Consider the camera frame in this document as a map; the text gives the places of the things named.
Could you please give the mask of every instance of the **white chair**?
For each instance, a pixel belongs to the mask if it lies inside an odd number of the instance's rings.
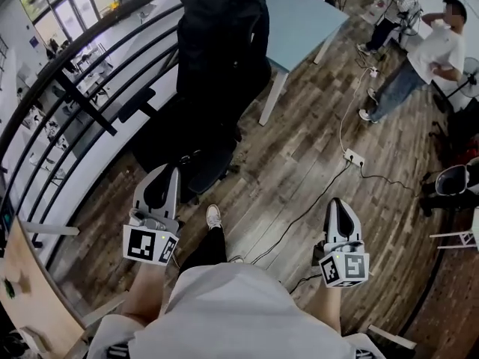
[[[469,230],[458,231],[455,233],[444,233],[444,234],[433,234],[429,236],[430,238],[439,238],[444,236],[459,236],[462,244],[461,245],[448,245],[448,246],[438,246],[438,249],[445,248],[477,248],[479,240],[479,207],[474,209],[474,215],[472,216],[472,226]]]

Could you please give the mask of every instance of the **white t-shirt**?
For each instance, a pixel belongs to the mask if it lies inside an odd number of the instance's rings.
[[[433,22],[433,33],[407,55],[417,74],[430,84],[436,75],[430,68],[431,63],[438,63],[445,69],[464,70],[466,44],[464,37],[453,32],[449,27]]]
[[[242,263],[186,270],[165,315],[146,328],[125,316],[106,316],[88,359],[106,358],[108,347],[125,342],[131,359],[356,356],[354,346],[301,311],[278,281]]]

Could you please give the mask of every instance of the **person's arm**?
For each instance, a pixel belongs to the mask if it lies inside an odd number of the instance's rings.
[[[444,19],[444,13],[428,13],[422,16],[422,21],[428,24],[431,28],[433,27],[433,22],[442,19]]]
[[[459,81],[463,74],[460,70],[456,68],[452,69],[442,69],[441,65],[437,63],[431,64],[431,69],[433,70],[433,74],[436,76],[442,77],[444,80],[448,81]]]
[[[121,308],[121,315],[143,326],[156,320],[163,300],[165,267],[142,263]]]
[[[321,281],[320,288],[309,302],[307,311],[314,318],[319,319],[341,335],[340,311],[341,311],[340,287],[326,287]]]

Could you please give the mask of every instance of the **black metal railing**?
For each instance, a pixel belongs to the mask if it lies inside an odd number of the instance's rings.
[[[7,60],[7,51],[8,46],[5,44],[3,39],[0,36],[0,92],[1,92],[1,79],[3,78],[3,73],[5,72],[5,60]]]
[[[57,200],[62,189],[67,184],[68,180],[71,178],[72,174],[75,172],[76,168],[79,166],[83,158],[91,151],[91,148],[96,144],[100,137],[108,132],[112,137],[115,136],[117,130],[113,127],[114,121],[118,118],[118,111],[109,116],[106,116],[106,110],[111,108],[112,104],[117,102],[117,99],[122,93],[124,93],[128,88],[145,75],[148,71],[152,70],[154,67],[158,67],[159,70],[154,73],[154,76],[149,78],[146,83],[138,88],[144,89],[153,85],[156,81],[161,79],[167,72],[177,65],[177,43],[170,45],[167,49],[160,52],[158,55],[155,55],[150,61],[145,65],[142,65],[139,70],[134,72],[130,71],[131,77],[122,84],[115,92],[109,94],[109,98],[101,105],[101,107],[96,108],[92,102],[98,97],[102,92],[106,92],[105,88],[108,88],[108,83],[112,82],[118,75],[120,75],[126,68],[128,68],[133,61],[137,60],[139,56],[143,55],[149,49],[152,49],[156,44],[162,42],[168,36],[173,34],[177,30],[177,26],[173,25],[166,31],[162,32],[147,44],[143,45],[140,49],[130,55],[128,58],[122,60],[121,64],[113,68],[110,73],[106,74],[102,81],[97,83],[94,89],[90,93],[86,92],[83,94],[79,90],[79,84],[85,80],[92,72],[102,63],[106,61],[115,51],[120,47],[125,45],[129,40],[134,38],[137,34],[142,33],[145,29],[151,27],[152,25],[158,24],[161,20],[172,15],[174,12],[177,12],[183,6],[177,4],[161,14],[156,15],[150,20],[146,21],[143,24],[140,24],[136,29],[128,33],[125,37],[121,38],[115,45],[110,46],[101,53],[95,61],[93,61],[88,68],[81,72],[78,77],[71,79],[64,72],[65,67],[71,65],[71,61],[77,57],[77,55],[89,44],[91,44],[96,37],[101,35],[103,32],[110,29],[113,25],[117,25],[121,20],[126,19],[132,13],[135,13],[137,10],[141,9],[146,4],[149,4],[153,0],[129,0],[125,4],[122,4],[119,8],[105,16],[97,24],[89,28],[84,34],[82,34],[78,39],[72,42],[62,53],[58,55],[57,58],[52,60],[49,65],[40,73],[37,77],[37,81],[31,86],[27,91],[24,98],[16,108],[11,119],[6,124],[3,133],[0,137],[0,161],[3,162],[9,147],[11,147],[13,139],[16,137],[17,132],[19,131],[22,123],[25,123],[25,119],[31,115],[31,111],[38,107],[38,100],[46,89],[55,82],[58,85],[62,86],[63,92],[60,90],[58,99],[50,106],[49,110],[46,111],[41,121],[37,124],[36,129],[31,134],[31,137],[27,141],[25,148],[19,155],[17,161],[15,161],[10,167],[9,175],[6,176],[6,187],[4,188],[4,193],[0,203],[0,214],[4,212],[7,208],[13,213],[12,216],[18,215],[22,206],[25,203],[27,196],[30,197],[31,203],[33,203],[30,209],[24,211],[28,214],[25,216],[25,221],[35,221],[37,223],[43,223],[46,220],[50,210],[52,209],[55,201]],[[45,132],[46,127],[52,123],[52,118],[54,118],[55,113],[65,104],[66,101],[75,102],[78,104],[78,107],[72,110],[67,119],[58,126],[58,128],[49,135],[49,143],[44,148],[41,153],[40,158],[35,162],[33,171],[30,173],[28,179],[26,180],[25,185],[21,185],[20,192],[16,188],[16,193],[18,198],[11,198],[13,187],[15,186],[16,180],[19,176],[19,172],[22,169],[27,157],[32,154],[32,147],[34,143],[39,139],[42,132]],[[87,114],[90,118],[85,123],[79,120],[80,114]],[[52,159],[49,159],[50,153],[58,146],[58,143],[61,142],[62,137],[64,137],[65,132],[72,129],[72,124],[75,120],[79,120],[82,124],[82,128],[76,131],[74,136],[67,142],[68,145],[65,145],[61,155],[57,158],[57,161],[53,161],[54,165],[52,168],[46,169],[43,164],[45,161],[52,164]],[[76,151],[76,148],[79,146],[79,142],[82,139],[85,139],[85,135],[92,130],[94,124],[98,124],[99,128],[97,132],[93,135],[91,140],[87,142],[86,145],[82,148],[81,152],[75,154],[76,160],[64,176],[61,177],[60,183],[58,184],[58,172],[62,169],[62,166],[67,159],[67,157]],[[43,184],[40,183],[40,190],[37,194],[34,193],[34,198],[31,198],[31,187],[35,182],[36,177],[41,169],[47,170],[48,177],[45,178]],[[46,207],[43,211],[39,211],[39,205],[42,199],[45,199],[45,194],[49,188],[53,188],[53,194],[49,196],[49,199],[46,201]],[[4,241],[0,241],[0,247],[4,245]]]

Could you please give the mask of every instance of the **black pants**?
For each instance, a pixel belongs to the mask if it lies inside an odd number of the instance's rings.
[[[425,194],[436,192],[436,183],[428,183],[422,186]],[[470,209],[479,206],[479,195],[466,190],[458,195],[433,195],[422,200],[422,206],[427,209]]]
[[[376,51],[384,44],[389,34],[394,28],[397,28],[399,24],[390,22],[388,19],[381,21],[374,29],[373,37],[371,41],[366,44],[366,48],[369,51]]]
[[[227,262],[225,235],[221,227],[214,227],[181,265],[180,274],[191,267],[217,265]]]

